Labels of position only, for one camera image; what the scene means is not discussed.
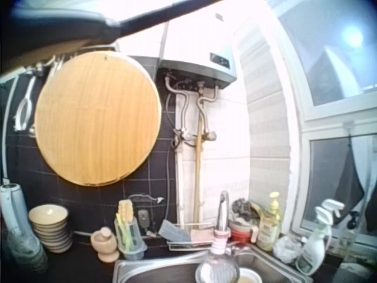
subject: water heater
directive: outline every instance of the water heater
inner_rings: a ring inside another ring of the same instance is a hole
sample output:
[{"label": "water heater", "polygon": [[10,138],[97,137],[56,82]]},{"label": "water heater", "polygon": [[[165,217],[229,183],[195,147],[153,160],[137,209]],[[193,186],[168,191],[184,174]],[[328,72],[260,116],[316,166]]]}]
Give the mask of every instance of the water heater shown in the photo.
[{"label": "water heater", "polygon": [[160,68],[178,80],[191,79],[219,89],[237,79],[230,33],[216,7],[210,6],[166,23]]}]

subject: red container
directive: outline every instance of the red container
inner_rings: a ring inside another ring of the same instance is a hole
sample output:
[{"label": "red container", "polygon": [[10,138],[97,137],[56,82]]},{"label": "red container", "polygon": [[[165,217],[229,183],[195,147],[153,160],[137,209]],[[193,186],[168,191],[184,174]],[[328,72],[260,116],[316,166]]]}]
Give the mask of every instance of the red container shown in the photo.
[{"label": "red container", "polygon": [[238,241],[241,243],[248,243],[250,242],[250,233],[242,233],[234,230],[230,230],[231,239],[234,241]]}]

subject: stainless steel sink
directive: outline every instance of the stainless steel sink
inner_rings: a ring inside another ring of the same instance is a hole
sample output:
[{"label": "stainless steel sink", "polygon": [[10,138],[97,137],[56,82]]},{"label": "stainless steel sink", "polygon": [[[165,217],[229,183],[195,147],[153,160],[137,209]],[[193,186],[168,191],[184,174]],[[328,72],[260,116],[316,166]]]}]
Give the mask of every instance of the stainless steel sink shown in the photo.
[{"label": "stainless steel sink", "polygon": [[[117,261],[113,283],[196,283],[195,271],[207,251],[169,259]],[[313,279],[289,268],[254,246],[246,245],[235,253],[240,267],[256,271],[264,283],[311,283]]]}]

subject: cutting board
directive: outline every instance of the cutting board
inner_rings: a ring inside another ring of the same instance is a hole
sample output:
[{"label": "cutting board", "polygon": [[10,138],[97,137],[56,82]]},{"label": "cutting board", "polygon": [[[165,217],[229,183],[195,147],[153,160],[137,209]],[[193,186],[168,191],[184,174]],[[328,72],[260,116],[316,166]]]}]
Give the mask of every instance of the cutting board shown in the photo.
[{"label": "cutting board", "polygon": [[161,105],[138,62],[96,51],[69,60],[44,85],[34,120],[41,154],[58,175],[104,186],[147,158],[160,129]]}]

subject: dark tile wall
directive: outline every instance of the dark tile wall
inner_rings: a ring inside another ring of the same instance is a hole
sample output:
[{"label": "dark tile wall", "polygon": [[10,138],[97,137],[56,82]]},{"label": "dark tile wall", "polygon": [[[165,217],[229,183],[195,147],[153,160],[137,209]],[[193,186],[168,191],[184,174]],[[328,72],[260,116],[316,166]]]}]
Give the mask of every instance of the dark tile wall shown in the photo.
[{"label": "dark tile wall", "polygon": [[[147,70],[153,80],[157,73],[157,58],[134,57]],[[38,80],[32,93],[32,100],[38,98],[45,78]],[[28,79],[20,77],[15,96],[11,106],[11,117],[14,116],[19,102],[24,96]],[[161,103],[167,96],[163,80],[157,80],[156,86],[160,94]],[[3,119],[7,94],[11,84],[7,83],[1,88],[1,117]],[[168,148],[173,138],[172,127],[167,115],[175,120],[175,99],[170,100],[168,113],[163,107],[161,128],[156,144],[147,160],[131,175],[115,184],[104,187],[83,187],[67,182],[57,176],[46,164],[39,153],[35,139],[26,133],[13,131],[13,119],[9,119],[6,137],[6,156],[8,176],[11,182],[19,183],[24,192],[28,209],[44,203],[57,203],[65,206],[70,212],[70,221],[75,231],[94,232],[106,225],[114,228],[114,217],[118,201],[128,198],[132,194],[145,193],[154,198],[165,198],[157,204],[148,198],[132,198],[134,214],[140,209],[146,209],[150,214],[151,225],[149,230],[157,232],[166,211],[167,174],[166,158]],[[168,220],[176,223],[176,181],[175,181],[175,156],[170,151],[168,157],[170,173],[170,201]]]}]

